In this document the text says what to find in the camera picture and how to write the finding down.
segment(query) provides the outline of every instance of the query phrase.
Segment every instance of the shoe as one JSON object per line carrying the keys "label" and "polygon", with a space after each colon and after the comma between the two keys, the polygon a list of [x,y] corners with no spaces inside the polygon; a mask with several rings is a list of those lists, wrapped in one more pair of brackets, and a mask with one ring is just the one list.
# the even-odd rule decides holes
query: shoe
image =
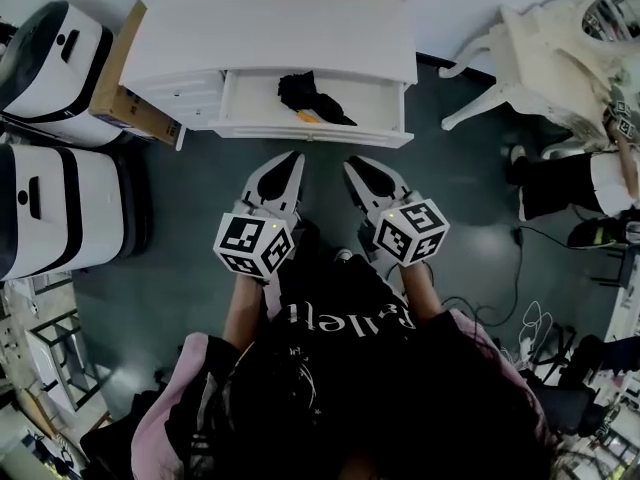
{"label": "shoe", "polygon": [[516,163],[518,158],[526,158],[527,152],[524,150],[524,147],[520,144],[516,144],[511,148],[509,152],[509,159],[511,160],[511,165]]}
{"label": "shoe", "polygon": [[520,200],[520,208],[518,209],[518,219],[520,222],[527,222],[527,218],[524,216],[524,203],[522,202],[522,187],[518,190],[518,199]]}
{"label": "shoe", "polygon": [[349,249],[343,247],[336,253],[333,261],[344,261],[346,263],[351,258],[353,258],[353,253]]}

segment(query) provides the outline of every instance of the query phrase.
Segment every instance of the person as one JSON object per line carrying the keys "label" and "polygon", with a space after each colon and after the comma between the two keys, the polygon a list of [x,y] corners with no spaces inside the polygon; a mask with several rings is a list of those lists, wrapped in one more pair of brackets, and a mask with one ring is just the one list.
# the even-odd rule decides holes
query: person
{"label": "person", "polygon": [[176,476],[550,478],[540,404],[480,325],[443,311],[425,264],[399,267],[405,302],[362,256],[298,252],[270,321],[268,287],[236,277],[222,339],[163,424]]}
{"label": "person", "polygon": [[520,187],[520,220],[555,213],[569,204],[615,217],[638,203],[640,153],[616,129],[615,122],[610,122],[607,131],[617,152],[531,163],[522,146],[512,148],[508,180]]}

